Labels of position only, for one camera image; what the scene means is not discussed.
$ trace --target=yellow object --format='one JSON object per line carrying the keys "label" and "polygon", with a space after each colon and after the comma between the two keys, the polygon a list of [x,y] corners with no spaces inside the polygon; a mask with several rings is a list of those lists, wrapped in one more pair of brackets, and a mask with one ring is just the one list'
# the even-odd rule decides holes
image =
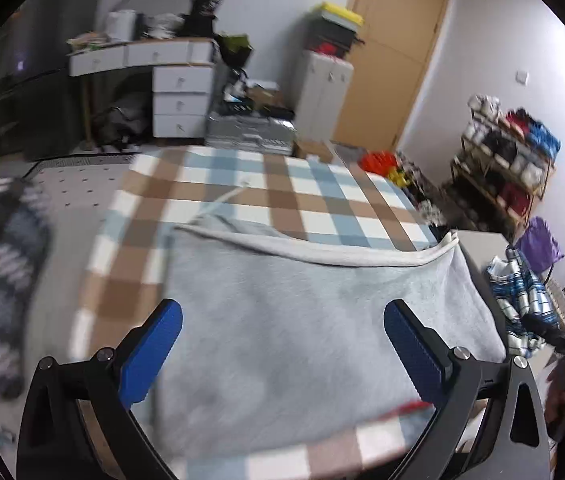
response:
{"label": "yellow object", "polygon": [[331,2],[322,2],[321,4],[316,6],[316,9],[336,14],[337,16],[340,16],[345,20],[349,20],[350,22],[355,23],[356,25],[358,25],[358,27],[361,27],[362,23],[364,23],[364,19],[360,14],[356,14],[352,10],[345,9],[344,7],[333,4]]}
{"label": "yellow object", "polygon": [[389,173],[387,173],[387,178],[401,189],[411,184],[411,182],[405,178],[405,173],[398,168],[391,168]]}

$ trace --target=blue gripper pad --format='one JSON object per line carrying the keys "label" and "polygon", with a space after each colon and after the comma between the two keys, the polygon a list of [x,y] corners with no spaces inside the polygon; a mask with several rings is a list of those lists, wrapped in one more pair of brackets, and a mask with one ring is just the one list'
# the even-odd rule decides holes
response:
{"label": "blue gripper pad", "polygon": [[413,386],[422,400],[439,408],[446,399],[443,390],[444,371],[427,348],[424,338],[419,335],[419,331],[424,335],[425,330],[428,329],[422,326],[404,301],[395,300],[385,307],[385,332],[405,366]]}
{"label": "blue gripper pad", "polygon": [[125,409],[131,404],[144,400],[151,384],[171,347],[182,330],[182,308],[174,300],[164,300],[168,304],[161,315],[148,327],[130,357],[120,367],[120,387],[118,395]]}

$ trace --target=red object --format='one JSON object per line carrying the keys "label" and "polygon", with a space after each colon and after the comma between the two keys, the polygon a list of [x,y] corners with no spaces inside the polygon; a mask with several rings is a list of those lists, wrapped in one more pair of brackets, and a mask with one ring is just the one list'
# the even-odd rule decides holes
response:
{"label": "red object", "polygon": [[376,173],[382,176],[387,176],[391,168],[395,168],[398,165],[398,161],[395,155],[391,152],[371,152],[363,156],[358,161],[358,166],[360,166],[364,171],[369,173]]}
{"label": "red object", "polygon": [[335,56],[338,49],[334,44],[323,41],[323,43],[319,44],[313,51],[318,54],[325,54],[325,56]]}
{"label": "red object", "polygon": [[407,415],[408,413],[419,412],[420,410],[424,410],[430,406],[433,406],[433,404],[424,402],[424,400],[413,400],[412,402],[407,402],[406,404],[399,406],[395,410],[391,410],[389,413],[379,416],[378,420],[389,420],[396,415]]}
{"label": "red object", "polygon": [[510,123],[517,124],[525,135],[529,133],[529,123],[523,119],[520,119],[513,111],[510,110],[507,113],[507,120]]}
{"label": "red object", "polygon": [[529,198],[529,194],[520,186],[516,186],[516,184],[512,182],[507,182],[498,195],[498,202],[501,205],[503,202],[506,203],[509,215],[520,220],[527,214],[531,199]]}

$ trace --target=yellow lid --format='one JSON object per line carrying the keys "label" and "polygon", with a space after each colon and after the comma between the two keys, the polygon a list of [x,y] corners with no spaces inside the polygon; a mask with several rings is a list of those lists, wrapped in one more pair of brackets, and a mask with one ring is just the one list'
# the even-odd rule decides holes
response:
{"label": "yellow lid", "polygon": [[349,20],[350,22],[355,23],[356,25],[362,25],[364,23],[364,19],[360,14],[356,14],[352,10],[345,9],[339,5],[333,4],[331,2],[322,2],[319,4],[316,9],[319,10],[326,10],[326,12],[331,12],[344,18],[345,20]]}

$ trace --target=white cable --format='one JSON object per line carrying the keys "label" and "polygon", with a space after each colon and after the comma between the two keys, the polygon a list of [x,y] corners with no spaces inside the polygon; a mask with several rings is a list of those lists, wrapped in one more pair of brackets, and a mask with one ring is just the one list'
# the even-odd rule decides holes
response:
{"label": "white cable", "polygon": [[249,181],[243,180],[239,186],[234,187],[231,191],[227,191],[226,193],[220,195],[216,200],[213,202],[209,202],[208,205],[203,206],[197,215],[195,215],[191,220],[187,222],[187,224],[191,224],[195,222],[198,218],[211,214],[218,208],[218,205],[224,204],[227,200],[235,197],[236,195],[240,194],[249,187]]}

